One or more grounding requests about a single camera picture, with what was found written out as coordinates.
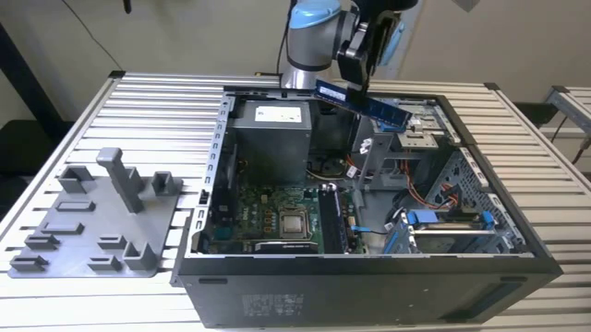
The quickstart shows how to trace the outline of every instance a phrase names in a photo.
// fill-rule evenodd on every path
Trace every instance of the wall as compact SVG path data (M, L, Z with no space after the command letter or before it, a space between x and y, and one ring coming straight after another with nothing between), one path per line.
M399 78L495 82L515 101L591 86L591 1L482 0L464 12L426 0Z
M125 70L275 71L287 0L133 0L131 15L121 0L68 3ZM402 47L376 76L496 82L512 100L542 101L554 84L591 86L590 12L588 0L482 0L470 13L451 0L424 0L404 57ZM60 0L0 0L0 21L56 108L75 119L115 64ZM29 117L3 77L0 98L12 105L0 119L5 109Z
M0 128L11 120L28 120L33 115L0 71Z
M128 71L275 71L288 1L68 0ZM115 64L60 0L1 0L0 21L61 115L75 119Z

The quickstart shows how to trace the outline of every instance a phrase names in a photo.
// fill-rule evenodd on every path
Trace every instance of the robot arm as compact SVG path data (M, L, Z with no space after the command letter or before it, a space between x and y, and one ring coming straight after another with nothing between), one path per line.
M339 0L300 0L289 16L287 59L289 68L281 84L312 89L318 77L338 60L347 81L347 101L362 100L370 77L400 23L396 12L414 7L418 0L354 0L351 11Z

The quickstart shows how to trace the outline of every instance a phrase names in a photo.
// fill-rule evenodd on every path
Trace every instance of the metal frame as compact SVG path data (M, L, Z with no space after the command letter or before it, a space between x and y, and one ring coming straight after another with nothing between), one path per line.
M244 84L277 86L277 78L128 73L121 79L108 79L0 223L0 307L11 313L3 315L0 326L28 326L25 331L99 331L108 328L125 332L129 329L199 331L203 328L184 289L169 285L169 269L181 240L180 228L189 215L187 209L196 205L199 198L204 165L199 152L207 151L199 135L203 122L215 118L212 110L217 110L221 86ZM426 326L424 329L398 326L398 330L588 331L591 194L587 180L568 166L568 161L520 116L504 95L488 90L483 84L374 81L371 90L446 95L472 133L478 149L566 272L547 288L534 292L483 325L451 324ZM109 281L9 279L3 271L32 232L29 227L39 224L44 208L61 189L55 174L64 164L84 163L95 157L92 151L115 142L123 150L129 150L128 156L132 163L139 163L140 171L153 171L156 166L151 164L165 162L172 163L183 174L183 195L160 272L151 279ZM524 167L535 172L523 172ZM338 330L391 329L368 326Z
M591 89L552 86L546 99L548 104L568 116L568 119L591 135Z

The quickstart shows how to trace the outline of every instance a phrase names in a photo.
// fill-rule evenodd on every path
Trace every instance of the sticker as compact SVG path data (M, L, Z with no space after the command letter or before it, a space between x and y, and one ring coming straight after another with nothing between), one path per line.
M419 126L422 124L422 121L412 116L411 119L408 120L408 124L411 126Z
M350 166L350 169L347 170L347 176L350 178L354 178L355 174L358 174L358 167Z
M302 122L302 109L299 107L259 106L255 121Z
M248 294L241 305L245 317L300 316L304 294Z
M334 99L339 99L339 100L344 101L347 98L347 96L343 93L336 92L336 91L326 88L324 86L320 87L319 91L323 95L330 95L331 97L334 97Z

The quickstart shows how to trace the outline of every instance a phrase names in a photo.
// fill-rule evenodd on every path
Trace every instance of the motherboard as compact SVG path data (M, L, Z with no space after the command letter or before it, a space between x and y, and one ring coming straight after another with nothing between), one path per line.
M342 220L336 222L352 223L355 212L350 190L338 195ZM215 226L208 251L212 254L256 254L289 243L300 249L304 247L311 254L322 254L326 249L320 215L316 188L243 186L233 224ZM355 237L346 252L362 251L360 237Z

